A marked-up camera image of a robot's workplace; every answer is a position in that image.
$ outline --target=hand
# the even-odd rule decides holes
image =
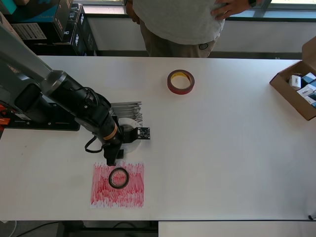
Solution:
[[[139,25],[139,17],[136,15],[133,9],[133,4],[130,1],[126,3],[126,13],[133,20],[133,22],[136,22]]]
[[[215,3],[227,3],[226,6],[211,11],[212,16],[217,15],[216,20],[224,20],[251,8],[248,0],[217,0]]]

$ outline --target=wristwatch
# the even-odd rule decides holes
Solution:
[[[257,5],[257,0],[248,0],[248,2],[251,7],[254,7]]]

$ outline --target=khaki pants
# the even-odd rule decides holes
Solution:
[[[151,57],[207,58],[218,39],[217,37],[211,42],[197,45],[178,44],[153,34],[142,20],[140,20],[140,30],[146,50]]]

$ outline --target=orange ring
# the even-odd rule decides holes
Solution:
[[[117,130],[118,130],[118,126],[117,126],[117,124],[115,123],[115,127],[114,127],[113,132],[111,132],[110,135],[104,137],[103,139],[104,139],[105,141],[110,140],[112,137],[114,137],[114,135],[116,134]]]

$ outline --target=paper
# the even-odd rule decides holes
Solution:
[[[129,118],[138,122],[143,126],[143,114],[141,111],[142,102],[123,102],[123,103],[111,103],[111,115],[120,118]]]
[[[126,169],[129,182],[123,189],[112,188],[109,175],[117,167]],[[144,205],[144,163],[121,161],[116,166],[94,164],[90,206],[93,208],[138,208]]]

